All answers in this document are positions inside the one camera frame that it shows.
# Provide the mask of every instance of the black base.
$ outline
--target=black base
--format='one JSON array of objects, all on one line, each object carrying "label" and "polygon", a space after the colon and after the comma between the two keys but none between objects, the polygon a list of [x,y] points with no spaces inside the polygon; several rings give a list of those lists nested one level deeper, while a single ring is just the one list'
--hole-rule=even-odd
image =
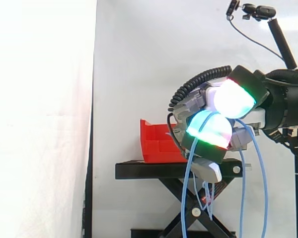
[{"label": "black base", "polygon": [[[163,238],[158,235],[162,230],[131,229],[131,238]],[[215,238],[210,232],[188,231],[188,238]]]},{"label": "black base", "polygon": [[[242,170],[234,174],[234,166],[241,166],[241,161],[230,159],[225,160],[221,165],[223,180],[215,185],[215,199],[223,190],[232,182],[234,178],[242,176]],[[179,178],[185,174],[186,163],[176,164],[145,164],[142,162],[128,161],[116,164],[116,179],[159,179],[160,182],[179,200],[181,201],[183,183]],[[205,203],[205,191],[198,191],[201,202]],[[210,220],[207,211],[201,211],[201,215],[194,217],[192,210],[200,208],[196,196],[189,190],[186,194],[186,211],[185,220],[186,228],[189,228],[196,220],[199,221],[208,232],[188,232],[189,238],[236,238],[235,232],[230,232],[217,218],[213,215]],[[132,229],[131,238],[181,238],[181,213],[179,213],[163,230],[137,230]]]}]

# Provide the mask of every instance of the light blue wire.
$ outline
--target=light blue wire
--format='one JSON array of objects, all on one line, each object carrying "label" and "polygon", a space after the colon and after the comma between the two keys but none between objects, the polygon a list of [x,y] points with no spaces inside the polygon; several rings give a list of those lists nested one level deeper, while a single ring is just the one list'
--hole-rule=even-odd
[{"label": "light blue wire", "polygon": [[215,194],[215,183],[212,183],[212,196],[211,196],[211,209],[210,209],[210,220],[213,221],[213,202],[214,202],[214,194]]},{"label": "light blue wire", "polygon": [[264,196],[265,196],[265,208],[264,208],[265,211],[264,211],[264,225],[263,225],[263,231],[262,231],[261,238],[264,238],[265,234],[266,234],[267,219],[268,219],[268,189],[267,189],[267,178],[266,178],[264,161],[263,161],[262,155],[260,153],[258,144],[256,142],[256,139],[255,139],[255,136],[254,136],[252,130],[244,122],[242,122],[240,119],[236,119],[236,121],[239,122],[240,124],[242,124],[243,127],[245,127],[245,129],[249,133],[249,135],[252,137],[252,140],[254,142],[255,149],[256,149],[256,152],[257,152],[257,155],[258,155],[258,158],[259,158],[260,168],[262,170],[263,183],[264,183]]},{"label": "light blue wire", "polygon": [[243,216],[244,216],[244,202],[245,202],[245,192],[246,192],[246,169],[245,169],[245,158],[243,152],[239,150],[240,157],[242,159],[242,201],[240,205],[240,215],[239,215],[239,238],[243,237]]},{"label": "light blue wire", "polygon": [[[212,116],[214,116],[216,114],[219,114],[219,112],[212,112],[212,113],[210,113],[207,116],[207,118],[202,123],[202,125],[201,125],[201,127],[199,129],[199,132],[202,131],[203,127],[208,122],[208,120]],[[182,187],[182,196],[181,196],[181,230],[182,230],[182,236],[183,236],[183,238],[187,238],[186,225],[185,225],[186,194],[187,194],[188,180],[189,180],[189,174],[190,174],[190,170],[191,170],[191,164],[192,164],[193,155],[194,155],[194,151],[195,151],[195,147],[197,146],[197,143],[198,143],[198,138],[195,137],[194,138],[194,141],[192,143],[192,146],[191,146],[190,155],[189,155],[189,158],[188,158],[187,167],[186,167],[185,175],[184,175],[183,187]]]},{"label": "light blue wire", "polygon": [[195,174],[193,173],[193,185],[194,185],[194,191],[195,191],[195,195],[197,197],[197,200],[198,200],[198,203],[199,203],[199,206],[200,206],[200,209],[202,211],[204,211],[206,209],[206,205],[203,207],[202,203],[201,203],[201,199],[199,197],[199,194],[198,194],[198,189],[197,189],[197,183],[195,181]]}]

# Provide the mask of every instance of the white wall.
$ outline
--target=white wall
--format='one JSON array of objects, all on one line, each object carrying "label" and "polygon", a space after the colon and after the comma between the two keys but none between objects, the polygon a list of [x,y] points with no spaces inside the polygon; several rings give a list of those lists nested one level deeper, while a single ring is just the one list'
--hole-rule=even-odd
[{"label": "white wall", "polygon": [[78,238],[96,0],[0,1],[0,238]]},{"label": "white wall", "polygon": [[[279,18],[298,17],[298,0],[252,2],[276,7]],[[139,119],[164,123],[175,90],[206,69],[242,64],[268,72],[284,67],[231,28],[225,18],[228,3],[98,1],[93,237],[128,238],[130,228],[162,229],[179,212],[180,203],[159,181],[114,178],[115,163],[142,158]],[[241,15],[236,13],[234,22],[242,31],[277,50],[269,31],[255,20],[242,21]],[[298,31],[285,35],[298,62]],[[267,237],[294,237],[293,157],[263,135],[257,140],[268,175]],[[245,154],[253,171],[247,174],[244,234],[258,238],[263,221],[262,178],[252,145]],[[238,231],[240,195],[241,179],[235,179],[215,202],[214,214],[234,231]]]}]

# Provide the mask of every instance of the led light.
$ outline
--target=led light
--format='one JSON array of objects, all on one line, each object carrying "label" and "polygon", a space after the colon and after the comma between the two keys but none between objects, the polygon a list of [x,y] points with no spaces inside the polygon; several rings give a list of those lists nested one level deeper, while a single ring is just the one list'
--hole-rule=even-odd
[{"label": "led light", "polygon": [[197,113],[190,122],[187,132],[200,140],[222,148],[227,148],[232,137],[232,126],[221,114],[212,116],[199,132],[202,123],[211,111],[204,110]]},{"label": "led light", "polygon": [[226,118],[237,119],[255,106],[255,99],[234,81],[227,79],[214,96],[216,110]]}]

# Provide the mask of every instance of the red tray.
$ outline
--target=red tray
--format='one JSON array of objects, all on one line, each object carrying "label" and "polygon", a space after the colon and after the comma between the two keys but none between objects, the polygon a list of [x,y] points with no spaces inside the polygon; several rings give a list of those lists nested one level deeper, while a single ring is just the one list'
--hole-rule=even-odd
[{"label": "red tray", "polygon": [[167,124],[151,125],[146,120],[140,120],[140,140],[146,163],[186,162],[167,133],[169,133]]}]

